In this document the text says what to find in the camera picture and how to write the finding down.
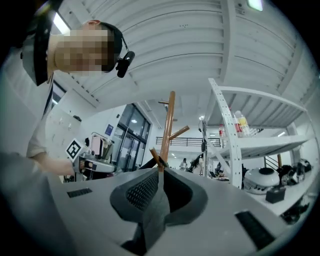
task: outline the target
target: bottle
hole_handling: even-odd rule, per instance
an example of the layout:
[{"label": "bottle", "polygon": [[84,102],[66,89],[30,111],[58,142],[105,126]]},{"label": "bottle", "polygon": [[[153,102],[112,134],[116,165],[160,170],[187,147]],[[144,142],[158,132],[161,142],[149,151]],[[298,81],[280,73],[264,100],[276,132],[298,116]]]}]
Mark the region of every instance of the bottle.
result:
[{"label": "bottle", "polygon": [[219,137],[221,140],[221,147],[225,148],[227,146],[228,139],[227,139],[226,130],[223,124],[219,125]]},{"label": "bottle", "polygon": [[249,128],[246,117],[241,113],[240,110],[235,112],[235,116],[238,119],[238,122],[240,124],[240,128],[242,130],[242,136],[246,138],[250,137],[250,128]]},{"label": "bottle", "polygon": [[238,118],[236,117],[235,113],[233,113],[231,111],[231,108],[229,107],[230,109],[230,112],[231,112],[231,115],[232,115],[232,118],[233,118],[233,122],[234,122],[234,127],[235,127],[235,131],[236,131],[236,134],[238,135],[238,138],[242,138],[243,135],[242,135],[242,130],[241,130],[241,126],[240,126],[240,123],[239,123],[239,120]]}]

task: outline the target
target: black box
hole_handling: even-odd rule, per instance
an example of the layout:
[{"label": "black box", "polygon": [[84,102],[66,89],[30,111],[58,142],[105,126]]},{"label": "black box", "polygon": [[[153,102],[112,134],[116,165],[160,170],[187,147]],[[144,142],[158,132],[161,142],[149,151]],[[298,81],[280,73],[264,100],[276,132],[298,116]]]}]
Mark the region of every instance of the black box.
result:
[{"label": "black box", "polygon": [[285,198],[286,188],[284,186],[275,187],[266,192],[265,200],[271,204],[282,201]]}]

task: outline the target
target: ceiling light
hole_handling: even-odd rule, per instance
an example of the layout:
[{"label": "ceiling light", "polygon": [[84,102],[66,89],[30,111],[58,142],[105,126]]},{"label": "ceiling light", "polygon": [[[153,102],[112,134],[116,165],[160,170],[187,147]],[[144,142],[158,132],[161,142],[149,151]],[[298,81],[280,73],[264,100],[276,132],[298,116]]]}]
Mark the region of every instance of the ceiling light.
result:
[{"label": "ceiling light", "polygon": [[282,135],[284,135],[284,134],[286,134],[286,133],[283,131],[283,132],[281,132],[281,133],[278,135],[278,137],[280,137],[280,136],[282,136]]},{"label": "ceiling light", "polygon": [[262,0],[247,0],[247,1],[248,1],[248,6],[250,6],[252,9],[262,12],[263,10]]},{"label": "ceiling light", "polygon": [[70,29],[58,13],[55,14],[53,23],[56,25],[56,27],[60,30],[62,34],[68,33],[70,31]]}]

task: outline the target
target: shelf rack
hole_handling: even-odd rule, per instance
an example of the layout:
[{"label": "shelf rack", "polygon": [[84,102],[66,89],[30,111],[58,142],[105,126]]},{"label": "shelf rack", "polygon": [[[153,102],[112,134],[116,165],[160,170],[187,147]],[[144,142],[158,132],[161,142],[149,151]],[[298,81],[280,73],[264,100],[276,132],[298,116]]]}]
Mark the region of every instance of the shelf rack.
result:
[{"label": "shelf rack", "polygon": [[[204,122],[208,128],[217,128],[220,124],[224,124],[228,143],[225,148],[217,149],[211,145],[206,136],[204,138],[207,146],[211,148],[209,157],[219,160],[233,186],[239,189],[242,186],[242,159],[291,151],[314,138],[306,135],[238,138],[229,107],[232,110],[240,110],[251,128],[287,129],[300,115],[303,113],[308,115],[308,112],[304,106],[277,95],[240,87],[218,86],[213,78],[208,80],[212,91]],[[318,169],[315,168],[305,181],[287,188],[285,199],[277,204],[268,203],[265,200],[266,195],[248,194],[280,215],[303,196],[317,173]]]}]

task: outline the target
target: person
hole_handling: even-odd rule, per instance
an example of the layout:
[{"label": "person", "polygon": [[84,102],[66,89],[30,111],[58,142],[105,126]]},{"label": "person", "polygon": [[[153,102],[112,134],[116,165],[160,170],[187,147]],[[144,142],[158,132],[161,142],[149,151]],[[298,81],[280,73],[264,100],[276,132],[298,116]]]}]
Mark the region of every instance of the person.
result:
[{"label": "person", "polygon": [[188,164],[187,164],[187,159],[184,158],[183,161],[180,163],[180,171],[186,171]]},{"label": "person", "polygon": [[[21,88],[28,86],[33,82],[33,86],[37,93],[35,93],[33,99],[40,106],[40,110],[37,113],[32,113],[35,116],[36,125],[32,127],[25,127],[25,123],[21,123],[23,132],[17,132],[17,134],[31,133],[32,136],[28,142],[26,153],[21,149],[19,152],[22,156],[25,155],[34,161],[37,167],[41,170],[52,172],[56,175],[74,175],[74,169],[72,162],[69,159],[55,159],[48,155],[46,149],[46,120],[51,111],[52,97],[53,97],[53,79],[55,71],[62,71],[65,73],[80,73],[80,74],[91,74],[91,72],[110,72],[117,62],[117,59],[122,49],[122,42],[114,41],[114,32],[106,25],[106,23],[100,22],[99,20],[90,20],[86,22],[81,28],[77,30],[71,30],[66,34],[50,35],[47,46],[47,57],[46,57],[46,80],[43,81],[38,87],[35,85],[35,81],[31,80],[26,75],[26,71],[22,68],[22,50],[19,48],[13,48],[10,51],[9,57],[4,62],[4,67],[1,70],[6,72],[12,72],[15,74],[23,74],[28,78],[27,82],[21,82],[19,86]],[[12,94],[16,88],[13,88],[13,82],[7,82],[3,75],[0,75],[1,85],[4,84],[4,89],[1,88],[0,94],[6,95]],[[5,123],[5,116],[0,116]],[[1,148],[0,151],[5,153],[16,152],[15,148],[11,145],[17,143],[12,142],[9,138],[8,133],[10,132],[10,124],[7,124],[7,128],[3,129],[1,133]]]},{"label": "person", "polygon": [[198,174],[198,175],[203,175],[203,160],[204,154],[200,154],[194,161],[192,165],[192,173]]}]

